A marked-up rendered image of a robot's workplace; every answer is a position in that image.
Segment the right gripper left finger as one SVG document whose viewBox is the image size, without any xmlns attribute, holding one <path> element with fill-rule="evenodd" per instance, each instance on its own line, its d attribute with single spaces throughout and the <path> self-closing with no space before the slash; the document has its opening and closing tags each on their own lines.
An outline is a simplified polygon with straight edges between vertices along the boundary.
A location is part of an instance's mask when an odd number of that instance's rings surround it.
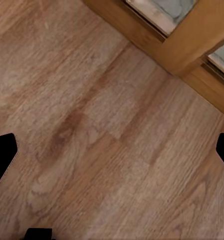
<svg viewBox="0 0 224 240">
<path fill-rule="evenodd" d="M 17 143 L 14 134 L 9 133 L 0 136 L 0 179 L 16 153 Z"/>
</svg>

